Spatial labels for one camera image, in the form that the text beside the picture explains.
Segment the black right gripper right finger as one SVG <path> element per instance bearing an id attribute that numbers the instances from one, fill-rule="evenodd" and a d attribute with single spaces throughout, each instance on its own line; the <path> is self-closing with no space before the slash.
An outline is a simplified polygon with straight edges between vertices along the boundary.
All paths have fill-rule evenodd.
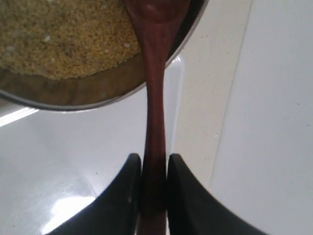
<path id="1" fill-rule="evenodd" d="M 263 234 L 216 200 L 179 154 L 168 162 L 167 216 L 172 235 Z"/>

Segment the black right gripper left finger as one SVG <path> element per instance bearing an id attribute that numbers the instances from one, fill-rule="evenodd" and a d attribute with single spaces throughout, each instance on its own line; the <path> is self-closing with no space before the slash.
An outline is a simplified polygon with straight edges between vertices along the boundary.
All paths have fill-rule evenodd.
<path id="1" fill-rule="evenodd" d="M 133 235 L 138 215 L 141 159 L 130 154 L 110 185 L 50 235 Z"/>

